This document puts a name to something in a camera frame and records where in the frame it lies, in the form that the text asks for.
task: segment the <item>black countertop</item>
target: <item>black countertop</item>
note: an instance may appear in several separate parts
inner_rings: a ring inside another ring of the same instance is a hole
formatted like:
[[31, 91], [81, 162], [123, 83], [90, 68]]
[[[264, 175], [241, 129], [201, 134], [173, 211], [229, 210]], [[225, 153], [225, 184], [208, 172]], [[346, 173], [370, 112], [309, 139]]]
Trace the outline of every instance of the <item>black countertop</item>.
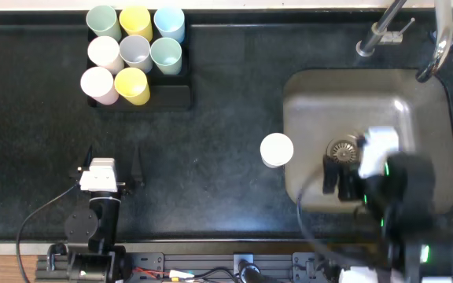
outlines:
[[[400, 46], [361, 58], [355, 44], [380, 13], [278, 13], [189, 13], [195, 104], [161, 113], [87, 105], [79, 88], [88, 44], [83, 13], [68, 16], [74, 20], [43, 16], [42, 24], [0, 16], [0, 240], [13, 240], [29, 213], [72, 184], [68, 170], [89, 145], [95, 156], [115, 157], [122, 172], [134, 147], [142, 149], [147, 183], [123, 198], [120, 241], [300, 238], [284, 170], [263, 165], [259, 152], [267, 134], [283, 131], [286, 80], [309, 68], [418, 68], [433, 53], [427, 33], [434, 19], [416, 13]], [[270, 24], [267, 14], [292, 24]], [[440, 77], [453, 115], [453, 53]], [[82, 206], [87, 195], [70, 193], [33, 218], [24, 239], [63, 239], [65, 218]], [[351, 215], [307, 217], [320, 237], [374, 230]], [[453, 211], [441, 224], [453, 233]]]

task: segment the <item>white wall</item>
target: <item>white wall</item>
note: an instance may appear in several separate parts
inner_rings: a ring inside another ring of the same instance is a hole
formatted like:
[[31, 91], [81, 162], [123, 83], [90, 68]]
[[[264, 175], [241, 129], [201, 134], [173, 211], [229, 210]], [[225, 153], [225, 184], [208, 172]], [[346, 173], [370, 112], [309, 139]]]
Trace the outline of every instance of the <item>white wall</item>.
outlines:
[[[76, 10], [98, 5], [122, 9], [134, 4], [149, 9], [169, 5], [184, 9], [383, 8], [391, 2], [392, 0], [0, 0], [0, 10]], [[433, 0], [408, 0], [404, 7], [433, 6]]]

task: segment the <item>green led light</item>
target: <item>green led light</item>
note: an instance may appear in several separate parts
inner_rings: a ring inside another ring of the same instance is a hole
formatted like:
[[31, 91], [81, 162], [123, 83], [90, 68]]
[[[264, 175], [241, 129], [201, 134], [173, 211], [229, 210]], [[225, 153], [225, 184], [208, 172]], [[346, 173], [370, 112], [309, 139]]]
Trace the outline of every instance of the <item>green led light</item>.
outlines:
[[423, 245], [421, 248], [421, 263], [427, 263], [429, 259], [429, 246]]

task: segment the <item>chrome faucet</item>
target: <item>chrome faucet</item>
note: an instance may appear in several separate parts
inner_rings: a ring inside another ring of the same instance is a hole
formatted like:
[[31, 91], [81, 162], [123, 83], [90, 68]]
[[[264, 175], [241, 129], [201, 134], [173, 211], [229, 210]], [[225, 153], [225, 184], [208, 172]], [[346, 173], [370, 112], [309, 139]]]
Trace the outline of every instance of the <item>chrome faucet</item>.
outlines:
[[[382, 18], [371, 26], [366, 38], [356, 45], [356, 51], [364, 57], [371, 56], [375, 46], [387, 33], [387, 27], [407, 0], [395, 0], [385, 11]], [[436, 12], [436, 47], [431, 61], [417, 72], [416, 79], [424, 83], [431, 78], [444, 63], [452, 44], [453, 21], [451, 0], [434, 0]]]

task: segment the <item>sink drain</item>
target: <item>sink drain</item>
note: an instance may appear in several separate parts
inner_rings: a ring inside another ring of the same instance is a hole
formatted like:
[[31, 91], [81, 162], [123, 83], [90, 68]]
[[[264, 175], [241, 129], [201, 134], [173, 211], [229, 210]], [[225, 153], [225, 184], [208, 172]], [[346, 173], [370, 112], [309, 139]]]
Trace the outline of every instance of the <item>sink drain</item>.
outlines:
[[358, 148], [355, 145], [355, 137], [351, 135], [332, 140], [328, 144], [326, 153], [333, 159], [333, 161], [339, 164], [350, 164], [359, 161], [359, 153]]

